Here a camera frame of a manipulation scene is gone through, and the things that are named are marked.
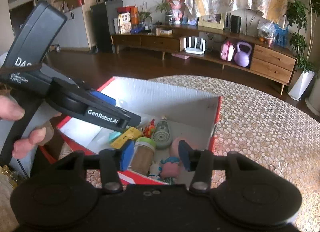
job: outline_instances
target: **speaker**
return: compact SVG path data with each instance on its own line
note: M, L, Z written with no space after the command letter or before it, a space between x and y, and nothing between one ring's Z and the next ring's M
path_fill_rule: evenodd
M233 33L240 33L241 28L241 17L239 16L231 16L231 22L230 22L230 31Z

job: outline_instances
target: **purple kettlebell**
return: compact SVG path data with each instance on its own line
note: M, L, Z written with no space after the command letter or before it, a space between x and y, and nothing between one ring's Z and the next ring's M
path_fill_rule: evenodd
M250 50L248 53L240 50L240 45L247 46ZM252 51L252 46L247 42L238 42L237 53L235 55L235 62L241 67L247 67L250 63L250 54Z

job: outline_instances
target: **human hand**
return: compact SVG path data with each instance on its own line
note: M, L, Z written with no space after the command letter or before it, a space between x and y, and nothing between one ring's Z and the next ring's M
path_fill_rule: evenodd
M7 96L0 95L0 119L9 121L20 120L24 116L25 110L15 101ZM45 124L33 130L28 138L17 140L13 145L12 156L17 159L24 158L35 145L44 145L53 137L53 128L50 124Z

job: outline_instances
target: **gripper handle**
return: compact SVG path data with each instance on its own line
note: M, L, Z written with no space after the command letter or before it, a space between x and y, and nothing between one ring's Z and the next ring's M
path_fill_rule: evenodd
M17 160L12 158L13 144L16 140L29 137L32 130L43 125L58 112L43 99L23 91L13 90L11 99L25 110L25 115L18 121L0 120L0 166L10 165L25 176ZM26 173L30 175L36 147L20 160Z

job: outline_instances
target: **wooden drawer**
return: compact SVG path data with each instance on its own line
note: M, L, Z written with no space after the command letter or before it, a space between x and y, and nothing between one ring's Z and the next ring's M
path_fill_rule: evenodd
M141 36L141 46L147 48L155 48L168 52L180 52L180 39L173 39L159 36Z
M291 72L293 71L294 65L296 63L295 59L287 55L283 55L279 52L259 45L254 46L253 57L287 69Z
M250 70L289 83L292 72L263 60L252 58Z
M141 36L139 35L112 35L114 45L126 45L141 47Z

